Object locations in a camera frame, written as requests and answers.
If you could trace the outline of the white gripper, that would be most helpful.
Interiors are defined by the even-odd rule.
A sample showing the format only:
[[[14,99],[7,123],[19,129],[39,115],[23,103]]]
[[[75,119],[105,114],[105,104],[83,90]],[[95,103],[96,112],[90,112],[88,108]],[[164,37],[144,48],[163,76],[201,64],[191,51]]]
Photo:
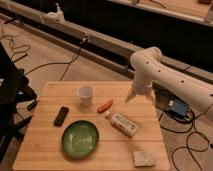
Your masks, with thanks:
[[[125,102],[128,103],[135,98],[136,95],[147,95],[147,98],[155,104],[156,98],[152,92],[152,82],[150,80],[133,81],[132,89],[134,92],[129,92],[126,96]]]

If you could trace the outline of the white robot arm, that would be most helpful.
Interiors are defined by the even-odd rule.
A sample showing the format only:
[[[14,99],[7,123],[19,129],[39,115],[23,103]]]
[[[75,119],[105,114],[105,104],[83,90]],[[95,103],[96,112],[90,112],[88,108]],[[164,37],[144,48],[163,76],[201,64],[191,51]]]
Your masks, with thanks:
[[[162,52],[157,47],[150,47],[134,52],[130,64],[135,69],[131,96],[149,94],[155,82],[194,107],[213,122],[213,85],[161,63]]]

